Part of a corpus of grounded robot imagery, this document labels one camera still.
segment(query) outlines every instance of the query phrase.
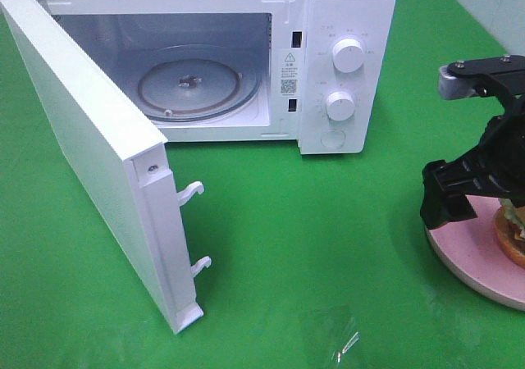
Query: control knob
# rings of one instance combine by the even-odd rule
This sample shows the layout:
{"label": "control knob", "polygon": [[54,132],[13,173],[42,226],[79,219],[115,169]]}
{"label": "control knob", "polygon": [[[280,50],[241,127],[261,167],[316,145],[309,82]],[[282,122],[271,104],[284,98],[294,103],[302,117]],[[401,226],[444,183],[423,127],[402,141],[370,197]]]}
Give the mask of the control knob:
{"label": "control knob", "polygon": [[342,39],[331,50],[337,70],[348,73],[356,71],[364,62],[363,45],[357,39]]}
{"label": "control knob", "polygon": [[346,121],[354,112],[354,100],[348,93],[335,92],[326,98],[326,114],[333,121]]}

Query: microwave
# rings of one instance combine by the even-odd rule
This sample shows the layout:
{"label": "microwave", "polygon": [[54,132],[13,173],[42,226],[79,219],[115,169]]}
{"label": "microwave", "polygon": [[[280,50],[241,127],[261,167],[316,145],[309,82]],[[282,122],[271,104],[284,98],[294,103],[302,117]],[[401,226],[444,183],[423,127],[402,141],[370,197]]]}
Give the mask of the microwave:
{"label": "microwave", "polygon": [[178,332],[203,315],[166,142],[363,144],[395,0],[0,0],[67,161]]}

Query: green tabletop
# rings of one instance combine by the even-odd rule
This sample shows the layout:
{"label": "green tabletop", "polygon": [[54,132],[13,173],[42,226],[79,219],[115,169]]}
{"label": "green tabletop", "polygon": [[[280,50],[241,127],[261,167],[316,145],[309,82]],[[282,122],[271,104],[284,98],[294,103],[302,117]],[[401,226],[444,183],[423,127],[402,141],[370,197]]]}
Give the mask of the green tabletop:
{"label": "green tabletop", "polygon": [[[173,335],[62,156],[0,18],[0,368],[523,367],[525,315],[464,285],[418,215],[421,169],[473,146],[495,99],[437,69],[503,48],[454,0],[397,0],[360,154],[171,143],[205,316]],[[360,340],[337,351],[358,330]]]}

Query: microwave door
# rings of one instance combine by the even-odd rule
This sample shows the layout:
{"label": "microwave door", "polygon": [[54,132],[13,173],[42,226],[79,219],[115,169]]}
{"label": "microwave door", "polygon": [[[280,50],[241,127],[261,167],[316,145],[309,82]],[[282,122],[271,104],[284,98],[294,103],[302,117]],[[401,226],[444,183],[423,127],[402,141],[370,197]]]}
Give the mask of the microwave door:
{"label": "microwave door", "polygon": [[166,138],[35,0],[0,0],[62,152],[171,328],[203,315]]}

